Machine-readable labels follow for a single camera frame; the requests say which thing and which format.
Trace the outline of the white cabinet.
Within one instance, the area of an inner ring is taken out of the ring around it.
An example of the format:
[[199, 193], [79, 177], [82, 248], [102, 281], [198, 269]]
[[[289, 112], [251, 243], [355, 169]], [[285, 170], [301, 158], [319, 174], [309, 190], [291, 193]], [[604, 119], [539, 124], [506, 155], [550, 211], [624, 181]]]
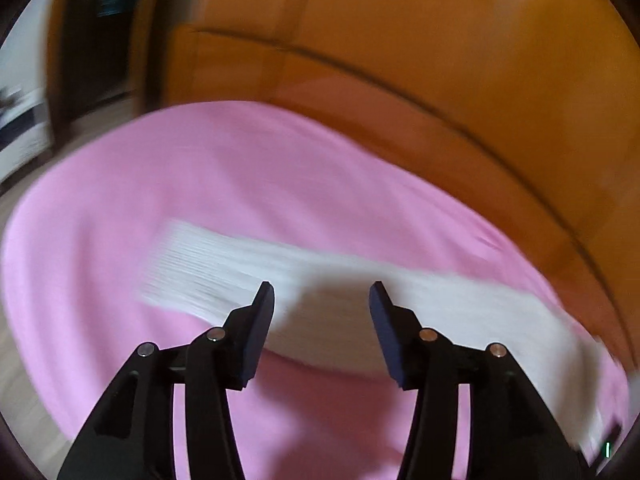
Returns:
[[49, 107], [44, 90], [1, 91], [1, 182], [53, 146]]

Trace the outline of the orange wooden headboard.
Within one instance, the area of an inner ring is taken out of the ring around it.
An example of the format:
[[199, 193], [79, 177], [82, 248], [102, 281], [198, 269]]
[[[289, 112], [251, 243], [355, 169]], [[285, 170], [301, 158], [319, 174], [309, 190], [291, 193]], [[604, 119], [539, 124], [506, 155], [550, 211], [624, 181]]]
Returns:
[[639, 363], [639, 46], [611, 0], [141, 0], [140, 104], [294, 110], [503, 230]]

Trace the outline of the pink bed sheet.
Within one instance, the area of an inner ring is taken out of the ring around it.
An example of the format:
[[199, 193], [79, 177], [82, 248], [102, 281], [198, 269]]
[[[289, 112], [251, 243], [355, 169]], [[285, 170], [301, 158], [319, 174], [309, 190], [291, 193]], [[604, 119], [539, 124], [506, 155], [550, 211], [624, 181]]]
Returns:
[[[3, 237], [6, 315], [29, 378], [66, 437], [77, 436], [138, 344], [181, 346], [214, 325], [140, 299], [146, 260], [177, 221], [494, 281], [565, 311], [490, 222], [318, 122], [255, 102], [171, 107], [49, 169]], [[322, 370], [266, 345], [256, 377], [229, 403], [252, 479], [390, 479], [415, 398], [387, 370]]]

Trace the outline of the white knit sweater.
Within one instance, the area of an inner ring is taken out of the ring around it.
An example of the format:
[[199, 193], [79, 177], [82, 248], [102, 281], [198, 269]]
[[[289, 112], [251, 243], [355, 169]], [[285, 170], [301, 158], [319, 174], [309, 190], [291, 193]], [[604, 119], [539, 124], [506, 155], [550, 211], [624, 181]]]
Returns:
[[276, 298], [270, 351], [322, 370], [381, 376], [386, 365], [368, 305], [375, 282], [455, 344], [504, 344], [570, 443], [593, 452], [608, 430], [628, 422], [626, 374], [604, 344], [565, 311], [494, 281], [224, 236], [177, 221], [146, 260], [139, 296], [215, 325], [269, 283]]

